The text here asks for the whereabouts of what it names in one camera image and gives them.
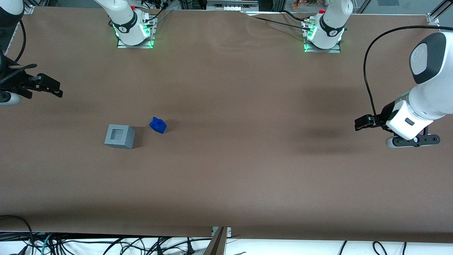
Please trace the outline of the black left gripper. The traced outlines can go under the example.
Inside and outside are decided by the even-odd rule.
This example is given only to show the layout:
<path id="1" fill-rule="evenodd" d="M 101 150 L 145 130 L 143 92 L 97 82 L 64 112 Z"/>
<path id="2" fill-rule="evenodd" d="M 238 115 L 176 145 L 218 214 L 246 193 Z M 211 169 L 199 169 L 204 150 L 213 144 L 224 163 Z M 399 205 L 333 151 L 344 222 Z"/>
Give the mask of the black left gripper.
<path id="1" fill-rule="evenodd" d="M 383 130 L 389 130 L 386 122 L 390 119 L 395 103 L 385 105 L 380 114 L 372 116 L 362 116 L 355 119 L 355 131 L 362 129 L 373 129 L 381 127 Z"/>

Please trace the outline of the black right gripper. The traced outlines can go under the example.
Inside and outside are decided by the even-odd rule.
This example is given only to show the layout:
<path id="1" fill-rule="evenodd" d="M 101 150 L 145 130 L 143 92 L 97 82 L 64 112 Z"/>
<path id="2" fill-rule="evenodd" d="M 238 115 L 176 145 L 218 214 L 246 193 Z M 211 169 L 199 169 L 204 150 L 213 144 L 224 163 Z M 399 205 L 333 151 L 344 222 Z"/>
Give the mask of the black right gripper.
<path id="1" fill-rule="evenodd" d="M 60 82 L 46 74 L 38 74 L 36 78 L 26 73 L 27 69 L 36 67 L 36 65 L 1 65 L 1 99 L 11 100 L 13 94 L 31 99 L 32 90 L 62 97 L 63 90 L 60 89 Z"/>

